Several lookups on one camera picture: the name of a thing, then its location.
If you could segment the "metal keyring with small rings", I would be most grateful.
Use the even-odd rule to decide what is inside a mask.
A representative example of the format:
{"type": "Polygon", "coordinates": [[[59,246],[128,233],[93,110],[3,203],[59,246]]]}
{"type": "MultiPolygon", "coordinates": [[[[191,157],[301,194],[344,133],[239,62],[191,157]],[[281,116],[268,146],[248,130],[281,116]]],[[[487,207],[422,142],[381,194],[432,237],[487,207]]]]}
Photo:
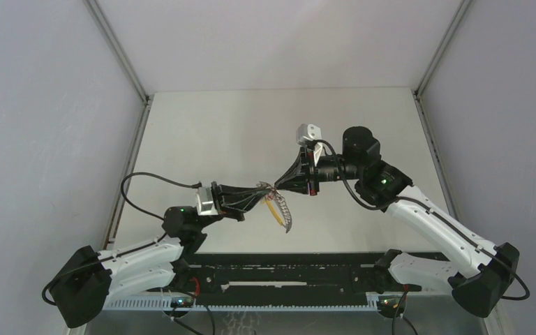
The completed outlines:
{"type": "Polygon", "coordinates": [[[265,204],[276,222],[285,229],[285,233],[289,233],[292,228],[292,214],[286,204],[285,198],[271,184],[260,181],[257,186],[264,187],[269,190],[268,194],[264,195],[260,201],[265,204]]]}

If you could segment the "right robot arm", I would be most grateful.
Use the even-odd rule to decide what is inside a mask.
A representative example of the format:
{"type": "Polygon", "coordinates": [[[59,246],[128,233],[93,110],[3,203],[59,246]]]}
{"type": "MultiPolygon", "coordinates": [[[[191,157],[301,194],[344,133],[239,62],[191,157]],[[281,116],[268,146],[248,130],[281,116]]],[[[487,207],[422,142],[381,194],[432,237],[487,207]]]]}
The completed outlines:
{"type": "Polygon", "coordinates": [[[313,124],[302,124],[296,136],[298,156],[276,181],[276,189],[313,196],[321,183],[341,181],[361,207],[404,222],[442,253],[442,260],[432,260],[387,251],[375,264],[380,288],[416,285],[449,294],[479,318],[488,317],[506,297],[518,279],[519,251],[479,236],[435,205],[410,177],[383,161],[380,142],[368,128],[347,128],[341,153],[313,124]]]}

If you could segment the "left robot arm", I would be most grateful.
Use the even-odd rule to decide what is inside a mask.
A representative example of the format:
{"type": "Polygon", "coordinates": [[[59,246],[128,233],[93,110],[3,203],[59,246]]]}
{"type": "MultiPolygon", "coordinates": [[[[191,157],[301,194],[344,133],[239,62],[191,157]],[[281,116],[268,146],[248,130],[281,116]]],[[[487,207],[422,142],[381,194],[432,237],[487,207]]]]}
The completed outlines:
{"type": "Polygon", "coordinates": [[[196,184],[194,189],[194,206],[172,206],[160,217],[161,236],[116,250],[77,249],[43,288],[43,301],[76,328],[119,299],[155,288],[183,290],[192,277],[186,258],[207,239],[203,230],[225,218],[244,221],[244,214],[273,190],[267,183],[255,188],[196,184]]]}

